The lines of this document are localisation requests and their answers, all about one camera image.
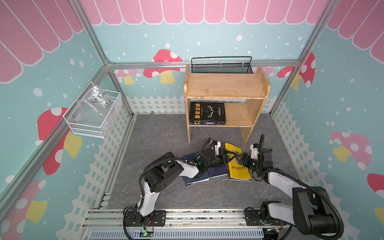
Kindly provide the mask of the yellow cartoon book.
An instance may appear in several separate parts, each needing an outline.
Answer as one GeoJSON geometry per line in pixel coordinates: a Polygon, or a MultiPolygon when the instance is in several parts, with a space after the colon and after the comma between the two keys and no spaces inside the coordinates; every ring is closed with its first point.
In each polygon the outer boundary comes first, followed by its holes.
{"type": "MultiPolygon", "coordinates": [[[[229,158],[232,157],[234,154],[242,154],[241,148],[238,148],[229,143],[225,143],[225,148],[226,148],[226,151],[228,152],[229,158]]],[[[245,181],[245,182],[251,181],[251,175],[248,168],[240,164],[236,164],[234,161],[232,162],[230,161],[228,163],[228,169],[229,169],[230,180],[245,181]]]]}

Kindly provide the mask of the black deer antler book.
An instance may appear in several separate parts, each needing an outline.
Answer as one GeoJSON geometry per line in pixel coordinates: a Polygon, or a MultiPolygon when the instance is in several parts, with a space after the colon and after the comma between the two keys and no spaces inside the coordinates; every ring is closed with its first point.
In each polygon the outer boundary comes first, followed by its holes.
{"type": "Polygon", "coordinates": [[[189,121],[226,122],[225,104],[191,102],[189,121]]]}

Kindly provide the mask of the black wolf book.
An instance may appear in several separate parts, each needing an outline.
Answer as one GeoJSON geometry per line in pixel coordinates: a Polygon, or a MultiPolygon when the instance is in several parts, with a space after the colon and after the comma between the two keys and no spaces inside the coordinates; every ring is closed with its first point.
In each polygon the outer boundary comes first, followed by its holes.
{"type": "Polygon", "coordinates": [[[223,126],[226,124],[226,122],[218,122],[218,121],[189,121],[189,124],[192,125],[199,125],[199,126],[223,126]]]}

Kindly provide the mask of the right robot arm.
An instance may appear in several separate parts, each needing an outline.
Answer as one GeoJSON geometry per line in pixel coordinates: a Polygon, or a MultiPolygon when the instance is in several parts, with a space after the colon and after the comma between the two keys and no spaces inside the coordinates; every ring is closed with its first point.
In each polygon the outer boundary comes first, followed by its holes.
{"type": "Polygon", "coordinates": [[[259,179],[292,199],[290,205],[269,202],[266,208],[270,217],[295,226],[303,235],[314,235],[323,240],[338,240],[343,236],[341,214],[323,187],[309,186],[274,167],[271,149],[257,147],[252,151],[251,155],[229,151],[229,159],[255,172],[259,179]]]}

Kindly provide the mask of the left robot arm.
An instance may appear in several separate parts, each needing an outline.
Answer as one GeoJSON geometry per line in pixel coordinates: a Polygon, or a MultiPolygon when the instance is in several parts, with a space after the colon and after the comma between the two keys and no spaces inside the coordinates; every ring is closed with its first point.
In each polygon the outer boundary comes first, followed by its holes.
{"type": "Polygon", "coordinates": [[[195,180],[206,175],[209,169],[221,168],[229,162],[226,151],[211,148],[182,158],[175,157],[171,152],[164,154],[149,164],[140,175],[140,201],[134,207],[128,206],[123,210],[123,224],[128,227],[144,227],[154,221],[155,226],[163,226],[164,223],[155,217],[155,204],[161,191],[178,177],[195,180]]]}

